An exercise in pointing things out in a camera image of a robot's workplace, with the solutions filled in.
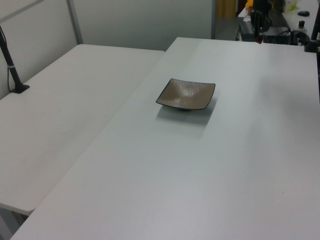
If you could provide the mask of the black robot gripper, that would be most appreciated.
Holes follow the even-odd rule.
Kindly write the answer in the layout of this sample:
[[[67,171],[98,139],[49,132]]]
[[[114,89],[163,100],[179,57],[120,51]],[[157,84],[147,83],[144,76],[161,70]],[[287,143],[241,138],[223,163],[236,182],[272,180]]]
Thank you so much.
[[[268,0],[253,0],[252,9],[253,11],[250,13],[250,22],[253,37],[256,38],[258,44],[261,44],[263,37],[260,34],[265,21],[262,13],[268,13],[272,9],[272,4]]]

